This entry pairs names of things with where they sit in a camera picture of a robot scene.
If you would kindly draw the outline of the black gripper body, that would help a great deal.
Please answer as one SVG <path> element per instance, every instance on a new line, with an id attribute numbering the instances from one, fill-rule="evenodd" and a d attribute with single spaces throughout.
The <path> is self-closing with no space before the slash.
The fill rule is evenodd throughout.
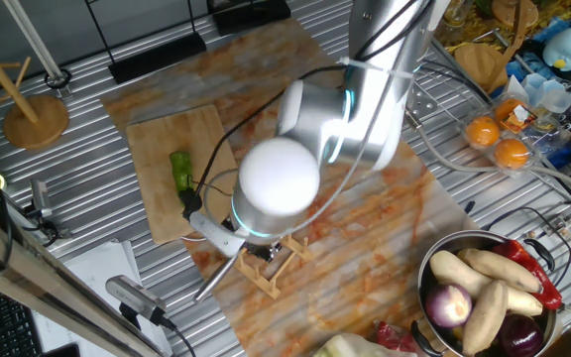
<path id="1" fill-rule="evenodd" d="M 266 262 L 271 262 L 277 253 L 282 248 L 281 243 L 275 243 L 272 245 L 255 245 L 251 243 L 246 243 L 244 248 L 246 249 L 247 253 L 253 255 L 257 258 L 260 258 Z"/>

